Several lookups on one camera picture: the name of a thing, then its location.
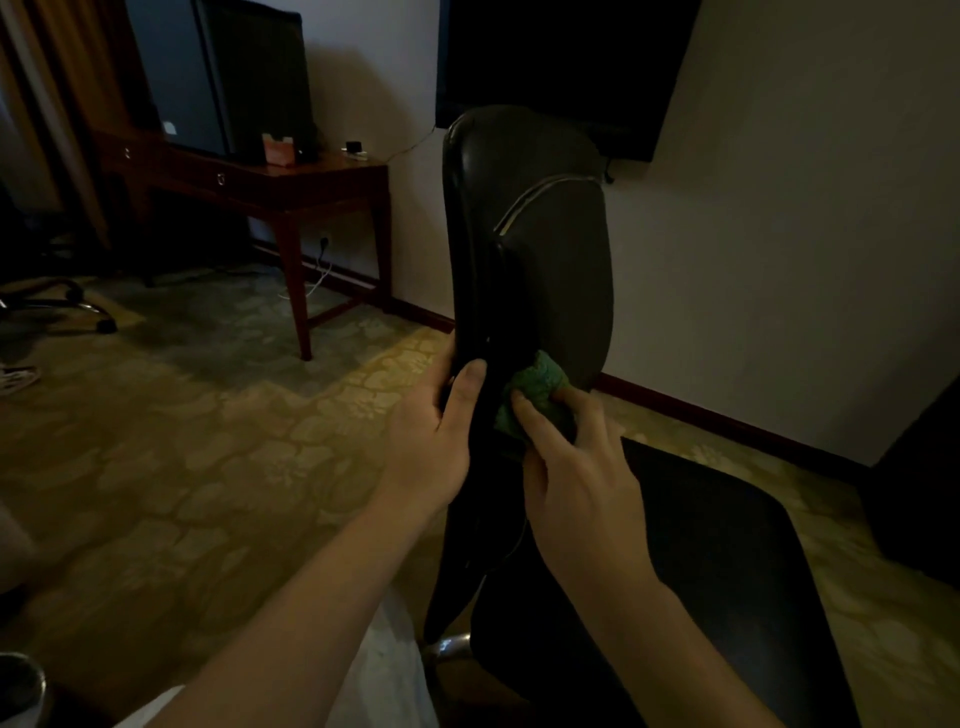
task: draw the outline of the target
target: power outlet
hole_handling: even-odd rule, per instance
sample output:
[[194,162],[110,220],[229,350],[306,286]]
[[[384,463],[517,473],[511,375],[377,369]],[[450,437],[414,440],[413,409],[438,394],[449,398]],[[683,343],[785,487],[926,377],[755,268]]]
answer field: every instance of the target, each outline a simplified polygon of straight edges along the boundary
[[320,231],[314,235],[305,235],[300,245],[303,254],[308,258],[320,258],[329,252],[333,237],[327,231]]

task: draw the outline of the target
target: television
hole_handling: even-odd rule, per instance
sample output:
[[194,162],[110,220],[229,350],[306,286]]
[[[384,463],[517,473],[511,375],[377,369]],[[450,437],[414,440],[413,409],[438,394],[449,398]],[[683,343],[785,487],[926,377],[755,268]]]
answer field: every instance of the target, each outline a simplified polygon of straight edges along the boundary
[[441,0],[437,126],[514,104],[651,161],[700,0]]
[[263,134],[319,151],[300,15],[249,0],[127,0],[167,141],[263,164]]

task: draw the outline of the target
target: sneaker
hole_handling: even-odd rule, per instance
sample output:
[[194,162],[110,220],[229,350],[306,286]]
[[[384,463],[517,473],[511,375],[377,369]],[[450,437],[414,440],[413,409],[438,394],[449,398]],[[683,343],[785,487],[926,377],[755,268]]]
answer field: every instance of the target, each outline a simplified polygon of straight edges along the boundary
[[26,389],[40,379],[37,367],[4,367],[0,370],[0,397]]

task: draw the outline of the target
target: office chair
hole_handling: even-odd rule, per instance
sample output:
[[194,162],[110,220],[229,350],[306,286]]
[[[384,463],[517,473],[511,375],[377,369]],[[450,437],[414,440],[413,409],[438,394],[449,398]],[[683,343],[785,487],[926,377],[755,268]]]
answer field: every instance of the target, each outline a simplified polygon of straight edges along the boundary
[[[60,212],[24,214],[13,204],[7,188],[0,184],[0,234],[9,245],[0,251],[4,275],[0,282],[27,278],[41,269],[59,265],[53,256],[53,241],[73,230],[70,218]],[[62,299],[38,299],[52,288],[66,288]],[[13,291],[0,291],[0,315],[30,308],[76,308],[100,316],[99,333],[114,333],[116,321],[100,306],[84,298],[83,288],[74,280],[52,278]]]
[[[604,160],[578,129],[528,109],[462,116],[444,141],[458,367],[488,360],[470,471],[447,512],[424,661],[471,655],[552,722],[643,725],[544,565],[522,471],[492,430],[510,375],[546,350],[589,390],[612,333]],[[730,475],[625,440],[660,579],[787,725],[858,726],[827,618],[783,507]],[[476,595],[469,635],[440,640]]]

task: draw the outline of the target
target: hand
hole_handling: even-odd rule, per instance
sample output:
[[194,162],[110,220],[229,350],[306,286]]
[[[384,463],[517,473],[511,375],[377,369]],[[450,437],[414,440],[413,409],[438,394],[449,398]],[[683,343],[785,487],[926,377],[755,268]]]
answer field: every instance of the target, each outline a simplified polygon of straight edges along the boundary
[[623,427],[579,389],[565,387],[554,399],[573,410],[574,445],[513,392],[516,418],[534,444],[523,460],[527,518],[543,561],[579,610],[580,598],[596,598],[624,578],[646,583],[657,577],[643,496],[620,442]]
[[440,393],[450,381],[454,338],[390,417],[387,457],[374,499],[390,508],[413,507],[427,519],[460,492],[470,464],[468,436],[487,362],[471,361],[457,375],[441,413]]

